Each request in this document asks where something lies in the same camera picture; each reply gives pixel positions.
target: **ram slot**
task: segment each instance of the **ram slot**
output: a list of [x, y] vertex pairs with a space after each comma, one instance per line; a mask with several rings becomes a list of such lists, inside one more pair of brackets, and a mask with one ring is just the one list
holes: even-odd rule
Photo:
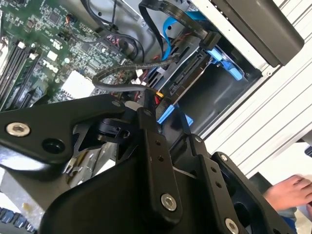
[[19, 90], [17, 91], [17, 93], [12, 97], [12, 101], [10, 102], [9, 106], [7, 107], [7, 110], [15, 110], [15, 109], [20, 109], [21, 108], [21, 103], [23, 103], [22, 100], [22, 95], [25, 91], [25, 89], [29, 89], [30, 86], [29, 84], [29, 79], [33, 73], [33, 70], [35, 68], [35, 66], [37, 65], [39, 61], [39, 57], [37, 57], [34, 60], [34, 63], [24, 71], [24, 74], [21, 77], [22, 80], [22, 84], [19, 87]]
[[29, 48], [19, 48], [18, 42], [13, 42], [12, 52], [9, 55], [9, 59], [0, 77], [0, 110], [3, 108], [23, 65], [29, 57], [29, 54]]

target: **metal frame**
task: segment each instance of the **metal frame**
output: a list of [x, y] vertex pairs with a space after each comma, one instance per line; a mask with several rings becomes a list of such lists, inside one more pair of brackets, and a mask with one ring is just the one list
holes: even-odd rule
[[[309, 97], [312, 92], [312, 80], [309, 79], [312, 73], [312, 6], [308, 3], [308, 0], [301, 0], [299, 4], [291, 0], [280, 5], [305, 39], [304, 48], [224, 123], [217, 129], [215, 123], [204, 134], [204, 137], [208, 136], [205, 141], [208, 151], [223, 149], [247, 177], [312, 129], [312, 101]], [[272, 71], [268, 71], [266, 76], [271, 75]], [[238, 102], [243, 102], [246, 95]]]
[[263, 57], [249, 44], [249, 42], [247, 42], [247, 40], [210, 1], [192, 0], [192, 3], [255, 68], [263, 70], [263, 68], [267, 66], [267, 62]]

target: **motherboard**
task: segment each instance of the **motherboard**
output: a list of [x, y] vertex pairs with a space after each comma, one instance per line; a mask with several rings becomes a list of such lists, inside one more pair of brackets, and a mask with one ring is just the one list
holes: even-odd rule
[[[57, 0], [2, 0], [0, 6], [0, 111], [103, 94], [92, 77], [127, 61]], [[103, 82], [125, 83], [130, 76]]]

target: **hex bolt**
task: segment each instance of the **hex bolt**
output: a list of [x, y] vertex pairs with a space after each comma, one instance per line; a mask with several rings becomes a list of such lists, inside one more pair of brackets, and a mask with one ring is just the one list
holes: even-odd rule
[[228, 158], [225, 155], [221, 155], [220, 157], [222, 158], [223, 161], [225, 161], [225, 162], [228, 161]]
[[230, 218], [225, 219], [225, 225], [232, 234], [239, 234], [238, 226]]
[[30, 128], [24, 123], [14, 122], [6, 126], [6, 132], [15, 137], [25, 137], [30, 134]]
[[195, 136], [195, 140], [201, 143], [203, 140], [199, 136]]
[[168, 211], [176, 210], [176, 200], [170, 194], [163, 194], [160, 200], [163, 207]]
[[120, 107], [120, 103], [118, 101], [112, 101], [112, 104], [115, 105], [115, 106]]
[[148, 116], [152, 116], [152, 113], [149, 110], [144, 110], [144, 113]]

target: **black metal bracket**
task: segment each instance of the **black metal bracket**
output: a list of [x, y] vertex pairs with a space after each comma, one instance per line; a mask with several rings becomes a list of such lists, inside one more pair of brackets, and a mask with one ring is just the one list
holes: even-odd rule
[[[0, 113], [0, 165], [37, 179], [60, 175], [73, 154], [118, 143], [117, 165], [59, 196], [39, 233], [292, 233], [226, 155], [207, 152], [182, 112], [160, 134], [154, 94], [145, 97], [137, 110], [102, 95]], [[18, 124], [7, 129], [18, 122], [30, 129], [21, 137]]]
[[[0, 113], [0, 166], [42, 174], [40, 179], [58, 176], [94, 123], [124, 112], [116, 98], [100, 95]], [[11, 123], [27, 125], [29, 134], [9, 134]]]

